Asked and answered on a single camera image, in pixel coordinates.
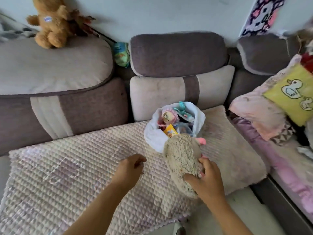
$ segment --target duckling print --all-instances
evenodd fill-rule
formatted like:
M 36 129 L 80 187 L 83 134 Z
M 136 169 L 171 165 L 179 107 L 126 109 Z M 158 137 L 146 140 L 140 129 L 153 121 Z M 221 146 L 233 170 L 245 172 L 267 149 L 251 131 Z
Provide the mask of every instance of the duckling print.
M 300 107 L 304 110 L 313 110 L 313 108 L 310 106 L 310 104 L 313 102 L 313 99 L 311 97 L 304 97 L 304 100 L 300 102 Z
M 287 80 L 289 85 L 283 86 L 281 91 L 291 99 L 299 99 L 301 96 L 300 92 L 298 91 L 299 88 L 303 86 L 303 82 L 298 79 L 294 79 L 292 81 Z

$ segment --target wall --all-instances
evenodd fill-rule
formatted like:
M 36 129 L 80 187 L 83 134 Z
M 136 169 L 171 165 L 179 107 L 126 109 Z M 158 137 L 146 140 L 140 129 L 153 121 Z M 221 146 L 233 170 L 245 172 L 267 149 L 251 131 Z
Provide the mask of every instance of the wall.
M 240 35 L 255 0 L 65 0 L 97 21 L 92 26 L 116 41 L 142 33 L 208 30 L 232 44 Z M 0 0 L 0 12 L 25 22 L 36 14 L 31 0 Z M 275 30 L 295 30 L 307 21 L 313 0 L 287 0 Z

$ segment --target yellow duck pillow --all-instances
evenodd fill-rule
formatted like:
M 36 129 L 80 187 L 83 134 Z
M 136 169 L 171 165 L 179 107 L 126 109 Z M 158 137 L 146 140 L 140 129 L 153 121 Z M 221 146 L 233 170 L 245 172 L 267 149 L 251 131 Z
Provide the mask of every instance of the yellow duck pillow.
M 282 108 L 298 126 L 313 117 L 313 75 L 299 63 L 263 95 Z

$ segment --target person's left hand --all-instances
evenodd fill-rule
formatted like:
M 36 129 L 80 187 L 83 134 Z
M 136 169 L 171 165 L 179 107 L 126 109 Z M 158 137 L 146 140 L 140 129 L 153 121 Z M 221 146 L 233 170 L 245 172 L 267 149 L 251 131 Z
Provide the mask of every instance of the person's left hand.
M 147 159 L 141 154 L 134 154 L 122 160 L 112 177 L 111 184 L 124 189 L 124 192 L 127 193 L 138 182 L 143 170 L 143 163 L 146 161 Z

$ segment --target white floor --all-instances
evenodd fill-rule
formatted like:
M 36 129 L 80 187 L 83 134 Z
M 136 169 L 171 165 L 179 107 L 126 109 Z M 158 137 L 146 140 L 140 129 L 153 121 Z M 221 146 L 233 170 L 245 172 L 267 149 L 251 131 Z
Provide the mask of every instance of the white floor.
M 250 188 L 230 194 L 227 200 L 254 235 L 285 235 L 275 217 L 258 201 Z M 186 235 L 223 235 L 211 212 L 204 205 L 189 217 L 184 227 Z M 173 229 L 174 225 L 170 224 L 149 235 L 172 235 Z

